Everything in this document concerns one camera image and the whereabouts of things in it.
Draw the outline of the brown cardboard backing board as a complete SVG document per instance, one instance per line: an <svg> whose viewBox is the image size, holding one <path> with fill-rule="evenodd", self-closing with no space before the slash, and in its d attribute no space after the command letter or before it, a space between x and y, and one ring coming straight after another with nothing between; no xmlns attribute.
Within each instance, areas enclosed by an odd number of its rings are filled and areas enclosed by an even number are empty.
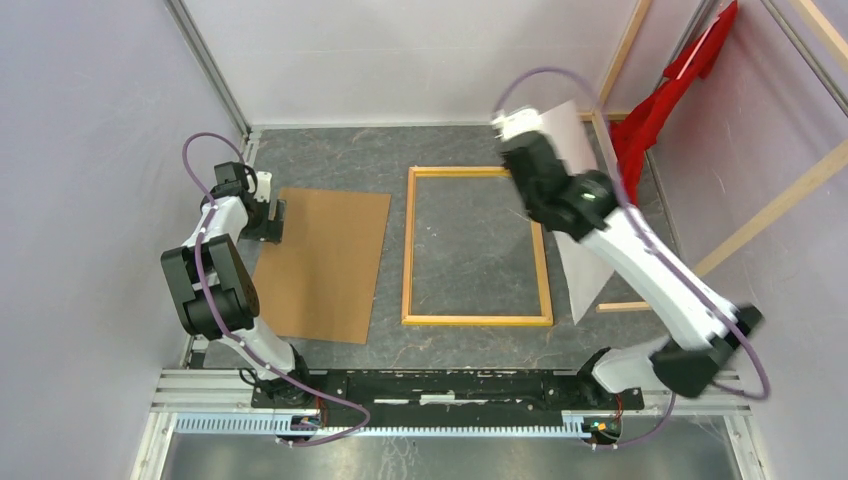
<svg viewBox="0 0 848 480"><path fill-rule="evenodd" d="M284 188L282 240L265 245L253 281L279 336L363 344L368 337L390 195Z"/></svg>

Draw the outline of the yellow wooden picture frame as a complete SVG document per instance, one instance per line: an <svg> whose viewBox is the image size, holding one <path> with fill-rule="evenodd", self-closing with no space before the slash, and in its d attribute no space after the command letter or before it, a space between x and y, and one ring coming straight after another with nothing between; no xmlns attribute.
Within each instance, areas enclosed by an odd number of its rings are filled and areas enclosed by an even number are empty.
<svg viewBox="0 0 848 480"><path fill-rule="evenodd" d="M518 211L495 166L408 171L404 326L550 327L542 229Z"/></svg>

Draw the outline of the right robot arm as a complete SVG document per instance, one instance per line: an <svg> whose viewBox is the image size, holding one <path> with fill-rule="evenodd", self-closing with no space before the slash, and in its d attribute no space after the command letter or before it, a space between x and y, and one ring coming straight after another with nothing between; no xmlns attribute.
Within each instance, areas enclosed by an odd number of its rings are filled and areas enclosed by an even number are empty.
<svg viewBox="0 0 848 480"><path fill-rule="evenodd" d="M667 336L596 353L577 382L580 400L602 408L629 388L658 387L697 398L738 350L757 373L763 365L750 334L763 320L752 305L735 305L697 278L618 197L609 174L570 174L541 131L499 135L499 154L529 217L564 233L604 260L648 303Z"/></svg>

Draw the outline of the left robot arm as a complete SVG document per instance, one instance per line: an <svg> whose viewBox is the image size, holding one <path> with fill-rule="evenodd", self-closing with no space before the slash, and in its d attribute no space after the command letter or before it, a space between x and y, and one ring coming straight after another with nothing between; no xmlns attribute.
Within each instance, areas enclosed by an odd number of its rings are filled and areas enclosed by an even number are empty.
<svg viewBox="0 0 848 480"><path fill-rule="evenodd" d="M188 334L238 353L249 365L240 377L260 399L302 407L313 397L314 381L303 357L261 319L258 292L237 249L240 239L280 243L285 203L270 200L267 172L227 162L215 176L192 235L161 256L178 318Z"/></svg>

